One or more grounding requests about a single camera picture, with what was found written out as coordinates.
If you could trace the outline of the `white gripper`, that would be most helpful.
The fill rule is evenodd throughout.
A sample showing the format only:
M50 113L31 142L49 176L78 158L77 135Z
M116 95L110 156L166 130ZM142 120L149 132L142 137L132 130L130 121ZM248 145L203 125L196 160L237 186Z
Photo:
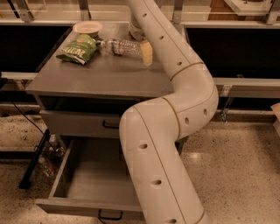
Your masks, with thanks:
M140 48L143 55L143 63L146 66L150 66L153 62L153 49L150 42L146 40L144 31L133 15L130 15L129 18L129 33L136 41L142 41Z

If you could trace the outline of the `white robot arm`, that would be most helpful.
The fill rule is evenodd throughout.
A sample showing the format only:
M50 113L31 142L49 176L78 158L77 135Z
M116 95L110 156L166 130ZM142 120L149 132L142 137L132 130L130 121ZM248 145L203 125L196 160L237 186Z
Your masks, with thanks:
M179 156L176 141L213 118L218 90L198 54L154 0L127 0L173 86L122 115L123 155L147 224L212 224Z

